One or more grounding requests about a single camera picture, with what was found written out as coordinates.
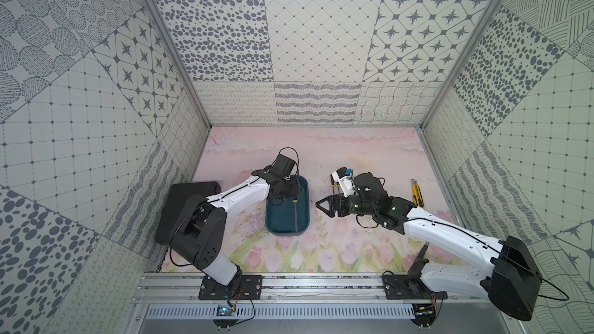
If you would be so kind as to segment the teal plastic storage box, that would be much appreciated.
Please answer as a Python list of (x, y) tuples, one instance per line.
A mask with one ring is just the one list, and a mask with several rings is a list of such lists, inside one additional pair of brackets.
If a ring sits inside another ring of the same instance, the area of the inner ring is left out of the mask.
[(293, 199), (266, 200), (265, 225), (267, 230), (277, 237), (299, 236), (309, 227), (309, 183), (303, 176), (299, 176), (299, 184), (300, 192), (297, 196), (299, 231), (297, 233), (294, 232)]

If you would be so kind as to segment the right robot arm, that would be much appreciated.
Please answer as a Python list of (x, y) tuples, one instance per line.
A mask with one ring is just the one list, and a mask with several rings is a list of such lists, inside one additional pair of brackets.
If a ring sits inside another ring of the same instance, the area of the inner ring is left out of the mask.
[(409, 277), (424, 289), (487, 299), (514, 319), (532, 319), (543, 278), (524, 241), (489, 237), (445, 221), (407, 199), (389, 195), (372, 173), (353, 176), (341, 168), (331, 180), (340, 192), (316, 202), (327, 216), (371, 216), (387, 230), (424, 240), (467, 263), (451, 266), (420, 259)]

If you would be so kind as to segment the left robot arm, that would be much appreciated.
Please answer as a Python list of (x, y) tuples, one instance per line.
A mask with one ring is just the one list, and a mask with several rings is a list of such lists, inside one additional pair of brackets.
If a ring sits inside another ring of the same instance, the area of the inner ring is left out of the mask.
[(241, 269), (221, 251), (227, 219), (266, 199), (296, 200), (300, 190), (299, 160), (281, 153), (272, 164), (222, 193), (203, 196), (193, 184), (175, 184), (162, 210), (155, 242), (222, 287), (236, 291)]

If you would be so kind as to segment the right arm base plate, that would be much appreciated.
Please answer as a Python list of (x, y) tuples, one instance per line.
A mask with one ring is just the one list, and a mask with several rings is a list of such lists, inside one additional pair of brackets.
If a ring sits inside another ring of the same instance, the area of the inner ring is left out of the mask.
[(386, 272), (381, 279), (387, 300), (436, 299), (440, 301), (448, 298), (446, 292), (431, 291), (419, 278)]

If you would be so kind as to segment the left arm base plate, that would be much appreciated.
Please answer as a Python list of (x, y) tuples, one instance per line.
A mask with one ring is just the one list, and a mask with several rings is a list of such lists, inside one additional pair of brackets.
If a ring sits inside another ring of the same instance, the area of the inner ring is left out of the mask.
[(233, 278), (228, 285), (215, 281), (212, 277), (203, 278), (200, 285), (199, 300), (232, 300), (239, 297), (240, 300), (259, 300), (263, 285), (262, 275), (241, 275)]

